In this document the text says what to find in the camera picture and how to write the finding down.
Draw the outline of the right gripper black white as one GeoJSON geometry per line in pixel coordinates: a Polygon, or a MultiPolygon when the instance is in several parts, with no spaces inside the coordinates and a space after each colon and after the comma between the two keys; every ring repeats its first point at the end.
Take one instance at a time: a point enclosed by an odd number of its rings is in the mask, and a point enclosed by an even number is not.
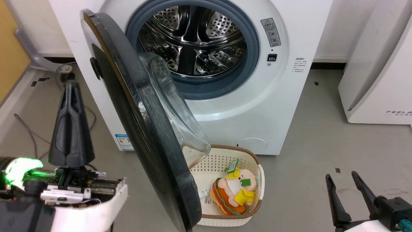
{"type": "Polygon", "coordinates": [[[376,196],[356,171],[351,172],[356,188],[361,192],[369,210],[369,220],[352,221],[336,192],[330,174],[326,174],[326,188],[336,232],[410,232],[411,204],[401,197],[387,199],[376,196]]]}

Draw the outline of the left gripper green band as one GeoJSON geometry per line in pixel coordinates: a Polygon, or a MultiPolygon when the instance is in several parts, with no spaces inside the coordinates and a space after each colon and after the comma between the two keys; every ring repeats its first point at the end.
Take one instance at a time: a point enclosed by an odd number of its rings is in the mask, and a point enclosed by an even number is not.
{"type": "Polygon", "coordinates": [[[38,159],[1,157],[0,230],[111,232],[128,185],[125,178],[84,167],[94,159],[80,86],[68,82],[48,156],[50,164],[62,167],[47,170],[38,159]]]}

